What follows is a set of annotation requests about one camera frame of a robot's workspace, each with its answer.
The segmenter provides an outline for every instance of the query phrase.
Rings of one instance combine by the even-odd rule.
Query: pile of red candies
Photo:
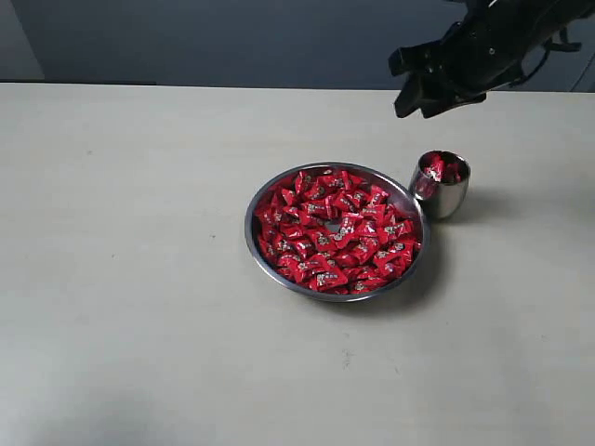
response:
[[[347,171],[302,171],[255,211],[260,252],[291,282],[333,295],[366,293],[401,277],[421,247],[414,220],[389,194]],[[338,222],[338,230],[326,224]]]
[[[461,175],[458,163],[448,163],[438,151],[429,154],[424,173],[441,183],[459,183]]]

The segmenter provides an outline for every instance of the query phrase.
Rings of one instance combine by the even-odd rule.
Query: stainless steel bowl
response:
[[[304,170],[312,175],[321,175],[327,169],[336,170],[347,170],[348,172],[365,178],[370,184],[377,184],[382,189],[390,193],[388,199],[389,203],[394,203],[399,209],[408,214],[415,221],[416,225],[422,228],[421,234],[421,249],[417,253],[416,259],[409,269],[399,279],[388,283],[382,288],[371,291],[369,293],[362,293],[358,295],[328,295],[326,293],[319,293],[312,291],[309,288],[303,288],[293,282],[290,282],[285,277],[279,275],[264,259],[258,249],[258,235],[260,234],[260,222],[254,215],[257,205],[262,200],[269,200],[272,196],[273,191],[277,185],[288,177],[294,177],[299,171]],[[248,244],[248,249],[252,254],[252,257],[257,261],[258,265],[276,282],[280,283],[285,288],[289,288],[292,291],[307,295],[317,300],[324,300],[328,302],[353,302],[356,300],[365,300],[376,295],[381,295],[393,288],[396,288],[401,283],[406,281],[417,268],[419,261],[425,254],[430,245],[430,225],[424,215],[417,200],[409,193],[409,191],[399,184],[394,179],[383,175],[376,170],[369,169],[357,164],[346,164],[346,163],[317,163],[317,164],[306,164],[293,169],[287,170],[277,177],[273,178],[267,184],[265,184],[257,194],[254,196],[248,209],[245,213],[245,240]]]

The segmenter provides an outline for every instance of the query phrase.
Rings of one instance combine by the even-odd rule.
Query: wall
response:
[[[0,79],[43,79],[10,0],[0,0]]]
[[[388,55],[465,13],[441,0],[13,3],[48,79],[160,85],[395,88]],[[583,52],[553,54],[523,89],[569,90],[595,51],[594,22],[571,29]]]

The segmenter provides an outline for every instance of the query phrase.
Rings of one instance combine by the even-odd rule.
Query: stainless steel cup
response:
[[[430,158],[435,153],[439,153],[447,164],[458,164],[458,173],[461,176],[459,182],[442,183],[424,173],[424,168],[430,164]],[[429,219],[440,220],[454,214],[463,203],[470,175],[469,164],[460,156],[450,151],[429,151],[419,158],[409,191],[416,197]]]

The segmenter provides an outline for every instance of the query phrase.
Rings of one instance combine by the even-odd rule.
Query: bowl rim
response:
[[[358,295],[330,295],[327,293],[313,291],[309,288],[304,288],[302,286],[297,285],[296,283],[290,282],[288,279],[286,279],[282,275],[278,274],[267,263],[267,261],[264,259],[264,257],[262,257],[262,255],[260,254],[257,244],[256,244],[254,238],[252,237],[252,225],[253,225],[253,221],[254,221],[254,212],[256,210],[258,202],[261,200],[262,196],[267,191],[269,191],[270,187],[272,185],[274,185],[275,183],[277,183],[278,181],[280,181],[281,179],[288,177],[290,175],[297,174],[300,170],[312,169],[312,168],[346,168],[346,169],[353,169],[353,170],[361,170],[367,174],[382,178],[384,181],[390,183],[392,186],[399,189],[403,193],[403,195],[406,196],[411,201],[411,203],[414,205],[414,207],[419,215],[419,219],[421,220],[422,243],[421,243],[421,249],[417,253],[416,259],[413,261],[413,263],[407,269],[407,271],[403,274],[403,276],[401,276],[396,281],[387,283],[385,286],[377,288],[376,290],[370,291],[368,293],[361,293]],[[316,300],[322,300],[322,301],[326,301],[326,302],[355,302],[358,300],[365,300],[365,299],[369,299],[371,297],[375,297],[375,296],[384,294],[387,291],[391,290],[392,288],[399,286],[401,283],[403,283],[405,280],[407,280],[415,272],[415,270],[417,269],[417,266],[419,265],[419,261],[421,260],[423,255],[427,252],[428,247],[430,245],[430,223],[429,223],[428,219],[426,218],[426,215],[424,214],[424,211],[421,208],[421,205],[419,204],[419,202],[416,200],[416,198],[409,192],[409,190],[407,188],[405,188],[401,183],[392,179],[391,177],[388,177],[388,176],[384,175],[383,173],[378,172],[377,170],[374,170],[374,169],[371,169],[369,167],[365,167],[365,166],[359,165],[359,164],[342,163],[342,162],[321,162],[321,163],[303,164],[303,165],[299,165],[297,167],[293,167],[291,169],[285,170],[281,174],[277,175],[276,177],[274,177],[273,179],[271,179],[267,183],[265,183],[254,195],[254,197],[250,201],[250,204],[248,205],[248,208],[246,209],[245,218],[244,218],[244,236],[245,236],[246,244],[248,246],[248,250],[250,251],[250,254],[252,255],[252,257],[256,260],[256,262],[260,266],[260,268],[269,277],[271,277],[274,281],[281,284],[285,288],[288,288],[291,291],[295,291],[302,295],[307,295],[308,297],[311,297]]]

